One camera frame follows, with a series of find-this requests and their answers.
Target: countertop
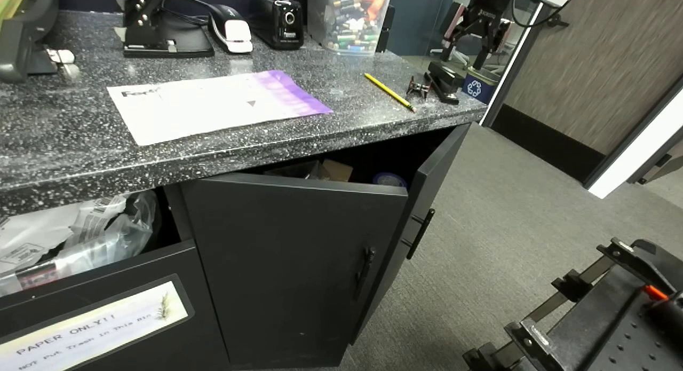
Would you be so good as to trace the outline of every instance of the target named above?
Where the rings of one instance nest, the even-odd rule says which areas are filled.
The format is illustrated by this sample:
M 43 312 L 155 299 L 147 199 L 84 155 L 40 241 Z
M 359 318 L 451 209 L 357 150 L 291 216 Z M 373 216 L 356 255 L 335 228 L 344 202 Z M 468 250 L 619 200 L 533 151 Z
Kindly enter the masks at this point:
M 0 83 L 0 215 L 17 215 L 100 196 L 141 191 L 306 155 L 478 121 L 486 106 L 459 93 L 411 101 L 412 113 L 370 84 L 401 93 L 416 70 L 386 52 L 340 56 L 312 40 L 297 51 L 254 39 L 250 55 L 125 59 L 113 32 L 121 15 L 63 11 L 46 44 L 71 50 L 78 73 Z M 334 113 L 229 128 L 141 147 L 106 87 L 280 69 Z

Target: black cabinet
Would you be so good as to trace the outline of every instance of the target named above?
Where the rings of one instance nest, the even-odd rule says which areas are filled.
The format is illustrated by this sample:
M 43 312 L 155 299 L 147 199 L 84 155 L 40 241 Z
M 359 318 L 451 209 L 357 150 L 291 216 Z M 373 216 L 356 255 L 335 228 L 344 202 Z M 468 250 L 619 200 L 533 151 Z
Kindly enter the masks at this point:
M 101 356 L 75 366 L 78 371 L 119 371 L 120 369 L 163 369 L 186 371 L 188 369 L 225 370 L 227 354 L 220 337 L 214 309 L 203 276 L 202 264 L 193 242 L 181 242 L 139 255 L 99 269 L 66 277 L 37 288 L 21 291 L 0 298 L 0 346 L 19 337 L 82 317 L 95 308 L 136 295 L 153 286 L 171 281 L 183 300 L 187 317 L 173 325 L 157 330 L 133 342 L 124 344 Z M 83 342 L 102 333 L 93 334 L 95 324 L 84 324 L 78 333 Z M 62 333 L 64 329 L 49 330 Z M 33 349 L 53 346 L 54 351 L 68 349 L 64 341 L 50 341 L 55 335 L 41 336 L 30 342 Z M 103 340 L 102 346 L 110 345 Z M 51 361 L 37 358 L 38 361 Z
M 197 242 L 233 368 L 339 364 L 417 248 L 468 128 L 319 156 L 353 166 L 353 182 L 238 172 L 169 196 Z M 368 184 L 378 172 L 410 191 Z

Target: paper only sign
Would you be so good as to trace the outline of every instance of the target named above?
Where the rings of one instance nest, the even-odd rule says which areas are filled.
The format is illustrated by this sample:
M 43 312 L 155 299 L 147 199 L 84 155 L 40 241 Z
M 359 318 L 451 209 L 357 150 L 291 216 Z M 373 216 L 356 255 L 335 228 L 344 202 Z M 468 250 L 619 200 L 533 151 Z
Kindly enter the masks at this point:
M 188 317 L 172 281 L 0 344 L 3 371 L 64 371 Z

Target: yellow pencil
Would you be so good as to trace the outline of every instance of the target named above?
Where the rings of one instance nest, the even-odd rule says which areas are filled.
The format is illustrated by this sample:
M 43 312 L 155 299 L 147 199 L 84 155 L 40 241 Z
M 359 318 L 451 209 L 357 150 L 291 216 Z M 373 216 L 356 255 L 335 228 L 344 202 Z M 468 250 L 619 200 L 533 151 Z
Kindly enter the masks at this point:
M 404 106 L 407 106 L 409 110 L 415 112 L 415 107 L 413 107 L 412 105 L 410 105 L 410 103 L 408 103 L 407 100 L 405 100 L 405 99 L 401 98 L 400 96 L 398 96 L 397 93 L 395 93 L 394 91 L 391 91 L 391 89 L 389 89 L 385 84 L 382 84 L 382 83 L 379 82 L 377 79 L 375 79 L 374 77 L 370 76 L 370 74 L 365 74 L 365 75 L 366 75 L 366 77 L 368 78 L 369 81 L 375 83 L 376 86 L 380 87 L 381 89 L 383 89 L 383 91 L 385 91 L 386 93 L 390 94 L 391 97 L 393 97 L 394 99 L 397 99 L 399 103 L 403 104 Z

